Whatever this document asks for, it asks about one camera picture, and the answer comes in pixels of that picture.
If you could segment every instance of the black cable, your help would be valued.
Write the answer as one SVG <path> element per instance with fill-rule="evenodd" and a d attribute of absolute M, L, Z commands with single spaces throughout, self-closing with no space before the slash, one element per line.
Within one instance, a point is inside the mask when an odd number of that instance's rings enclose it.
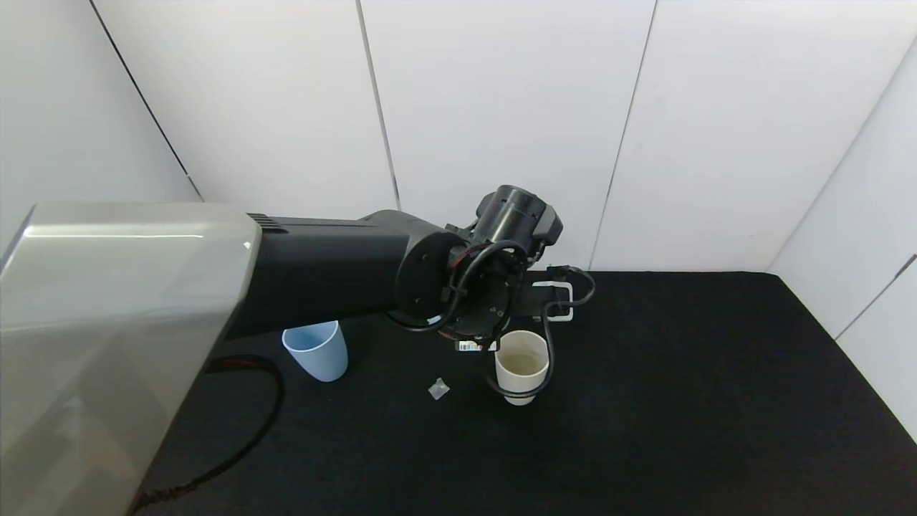
<path fill-rule="evenodd" d="M 504 240 L 504 241 L 496 241 L 492 244 L 489 244 L 482 251 L 478 252 L 475 255 L 475 257 L 471 260 L 471 263 L 468 264 L 468 267 L 466 267 L 465 270 L 462 271 L 461 275 L 458 277 L 458 282 L 455 281 L 457 269 L 452 270 L 452 276 L 449 279 L 449 287 L 453 291 L 452 300 L 449 303 L 449 306 L 446 312 L 439 315 L 439 320 L 437 322 L 428 324 L 426 326 L 413 326 L 413 325 L 406 324 L 404 322 L 399 321 L 398 319 L 394 318 L 392 314 L 388 312 L 382 312 L 382 317 L 388 320 L 390 323 L 397 326 L 398 328 L 401 328 L 402 330 L 405 330 L 405 331 L 422 332 L 422 331 L 441 330 L 442 328 L 444 328 L 447 324 L 449 324 L 452 321 L 452 318 L 455 316 L 456 310 L 459 308 L 459 303 L 461 302 L 462 298 L 464 298 L 467 295 L 468 290 L 466 287 L 468 286 L 468 282 L 470 278 L 476 273 L 476 271 L 481 267 L 481 265 L 488 258 L 493 256 L 497 252 L 500 252 L 506 249 L 512 249 L 515 258 L 519 260 L 520 263 L 525 262 L 525 257 L 526 257 L 525 248 L 523 248 L 521 245 L 519 245 L 515 241 Z"/>
<path fill-rule="evenodd" d="M 219 477 L 230 467 L 234 466 L 238 461 L 242 460 L 245 455 L 247 455 L 255 446 L 258 445 L 258 443 L 261 442 L 262 439 L 264 439 L 264 436 L 267 435 L 271 430 L 271 427 L 274 426 L 274 423 L 280 416 L 281 407 L 283 406 L 283 399 L 286 396 L 286 386 L 283 384 L 283 376 L 281 375 L 280 369 L 277 368 L 277 365 L 262 356 L 257 356 L 254 354 L 236 354 L 213 359 L 205 370 L 208 375 L 232 371 L 264 371 L 271 375 L 271 377 L 274 379 L 274 384 L 277 387 L 276 393 L 274 395 L 274 405 L 273 408 L 271 408 L 271 413 L 268 415 L 268 419 L 264 421 L 264 423 L 261 425 L 261 428 L 258 429 L 258 432 L 255 433 L 251 439 L 249 439 L 245 446 L 235 452 L 227 460 L 203 473 L 199 477 L 196 477 L 191 482 L 181 486 L 176 486 L 174 488 L 154 489 L 152 491 L 141 493 L 138 496 L 137 504 L 134 506 L 132 513 L 142 510 L 150 505 L 153 505 L 154 503 L 161 503 L 163 501 L 177 499 L 199 488 L 203 483 Z"/>
<path fill-rule="evenodd" d="M 487 384 L 491 386 L 493 390 L 499 392 L 500 394 L 506 396 L 507 398 L 530 398 L 538 394 L 539 392 L 545 390 L 545 387 L 547 387 L 547 382 L 551 380 L 551 376 L 554 374 L 554 339 L 551 337 L 550 321 L 547 320 L 548 311 L 552 307 L 573 308 L 573 307 L 578 307 L 580 305 L 585 305 L 586 303 L 589 302 L 590 299 L 592 299 L 592 296 L 595 295 L 595 280 L 592 279 L 592 276 L 589 275 L 589 273 L 587 273 L 586 271 L 583 271 L 579 267 L 574 267 L 571 265 L 568 265 L 564 268 L 570 272 L 577 273 L 581 275 L 582 277 L 586 278 L 590 284 L 589 292 L 587 292 L 585 296 L 575 301 L 574 300 L 571 300 L 571 301 L 551 300 L 551 301 L 546 302 L 544 305 L 542 305 L 541 322 L 544 324 L 544 328 L 545 328 L 545 344 L 547 345 L 547 371 L 545 372 L 545 379 L 542 380 L 540 384 L 538 384 L 538 387 L 532 388 L 530 390 L 526 390 L 524 392 L 512 392 L 512 391 L 506 390 L 503 387 L 500 387 L 500 385 L 497 384 L 493 376 L 488 374 L 487 370 L 485 369 L 484 377 L 487 379 Z M 500 349 L 500 339 L 502 337 L 503 337 L 503 330 L 500 330 L 500 332 L 497 333 L 496 349 Z M 483 356 L 485 357 L 485 359 L 487 357 L 486 351 L 487 351 L 486 348 L 481 348 L 481 353 L 484 353 Z"/>

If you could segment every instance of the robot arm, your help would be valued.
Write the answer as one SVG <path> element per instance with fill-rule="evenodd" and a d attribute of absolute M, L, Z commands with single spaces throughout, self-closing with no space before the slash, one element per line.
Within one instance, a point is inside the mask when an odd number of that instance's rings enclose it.
<path fill-rule="evenodd" d="M 395 310 L 412 323 L 440 318 L 407 328 L 490 337 L 522 272 L 563 229 L 551 206 L 508 185 L 482 199 L 466 229 L 392 210 L 354 221 L 252 217 L 260 247 L 227 338 Z"/>
<path fill-rule="evenodd" d="M 562 225 L 513 186 L 477 218 L 39 205 L 0 267 L 0 513 L 123 514 L 221 339 L 373 312 L 410 331 L 499 334 Z"/>

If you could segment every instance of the white cup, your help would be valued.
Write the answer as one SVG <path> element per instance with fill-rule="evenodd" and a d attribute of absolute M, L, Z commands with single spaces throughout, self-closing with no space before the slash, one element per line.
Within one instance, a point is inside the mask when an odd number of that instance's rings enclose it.
<path fill-rule="evenodd" d="M 531 331 L 510 331 L 500 339 L 496 354 L 497 384 L 510 392 L 526 392 L 541 385 L 547 374 L 547 342 Z M 506 398 L 513 405 L 528 405 L 535 399 Z"/>

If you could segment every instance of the small plastic bag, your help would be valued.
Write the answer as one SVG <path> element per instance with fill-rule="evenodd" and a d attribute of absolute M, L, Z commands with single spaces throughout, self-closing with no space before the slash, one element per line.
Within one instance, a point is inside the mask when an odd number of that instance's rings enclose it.
<path fill-rule="evenodd" d="M 437 378 L 436 383 L 430 386 L 427 391 L 429 391 L 433 399 L 440 399 L 449 391 L 449 386 L 446 385 L 442 378 Z"/>

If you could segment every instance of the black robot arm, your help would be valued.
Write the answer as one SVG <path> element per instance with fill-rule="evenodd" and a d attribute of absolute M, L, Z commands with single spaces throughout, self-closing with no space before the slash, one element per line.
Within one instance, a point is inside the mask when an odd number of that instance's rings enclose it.
<path fill-rule="evenodd" d="M 252 217 L 260 247 L 228 339 L 375 312 L 409 330 L 489 336 L 510 316 L 522 273 L 563 230 L 551 206 L 509 185 L 485 196 L 463 229 L 393 210 Z"/>

